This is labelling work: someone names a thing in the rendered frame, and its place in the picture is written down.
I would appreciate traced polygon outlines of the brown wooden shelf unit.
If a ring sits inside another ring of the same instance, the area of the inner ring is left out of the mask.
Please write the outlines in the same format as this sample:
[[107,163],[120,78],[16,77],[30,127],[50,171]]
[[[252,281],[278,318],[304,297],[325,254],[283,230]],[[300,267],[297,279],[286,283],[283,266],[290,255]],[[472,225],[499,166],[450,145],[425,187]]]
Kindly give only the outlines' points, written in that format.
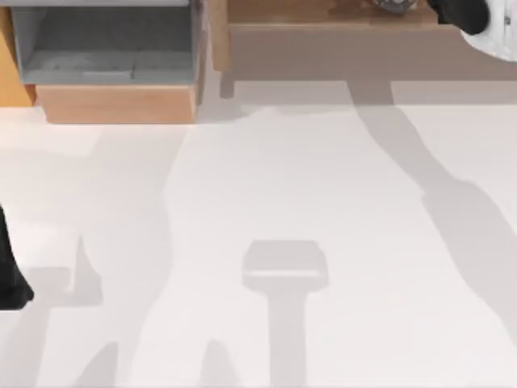
[[471,49],[419,0],[403,15],[372,0],[206,0],[220,95],[238,81],[516,83],[517,65]]

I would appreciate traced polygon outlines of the pale wooden drawer front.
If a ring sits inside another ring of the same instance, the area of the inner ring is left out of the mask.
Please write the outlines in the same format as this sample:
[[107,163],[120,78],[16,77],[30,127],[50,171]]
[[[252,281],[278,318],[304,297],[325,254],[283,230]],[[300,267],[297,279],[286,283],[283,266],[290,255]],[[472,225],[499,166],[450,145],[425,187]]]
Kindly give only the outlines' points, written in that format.
[[52,124],[191,124],[197,84],[38,85],[36,93]]

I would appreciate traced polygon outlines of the grey patterned round object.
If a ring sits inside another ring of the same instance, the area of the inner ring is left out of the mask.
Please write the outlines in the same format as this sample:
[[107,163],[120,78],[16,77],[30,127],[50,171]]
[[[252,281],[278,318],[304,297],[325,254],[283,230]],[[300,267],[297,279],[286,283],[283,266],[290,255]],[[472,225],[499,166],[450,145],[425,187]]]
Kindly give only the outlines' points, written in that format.
[[419,0],[372,0],[372,2],[384,11],[403,15],[416,8]]

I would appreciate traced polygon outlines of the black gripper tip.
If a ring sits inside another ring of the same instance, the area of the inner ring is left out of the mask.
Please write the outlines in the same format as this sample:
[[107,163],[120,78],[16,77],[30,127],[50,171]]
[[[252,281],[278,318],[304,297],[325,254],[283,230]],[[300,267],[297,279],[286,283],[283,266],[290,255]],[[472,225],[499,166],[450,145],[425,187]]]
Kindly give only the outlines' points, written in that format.
[[0,311],[21,310],[35,293],[16,263],[6,217],[0,205]]

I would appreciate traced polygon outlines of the orange wooden cupboard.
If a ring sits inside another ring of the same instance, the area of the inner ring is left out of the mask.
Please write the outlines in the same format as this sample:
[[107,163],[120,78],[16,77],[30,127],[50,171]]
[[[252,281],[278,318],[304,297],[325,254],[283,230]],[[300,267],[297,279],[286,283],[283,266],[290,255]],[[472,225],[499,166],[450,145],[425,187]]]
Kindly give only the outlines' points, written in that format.
[[19,79],[11,11],[0,6],[0,108],[29,108],[35,102],[35,86]]

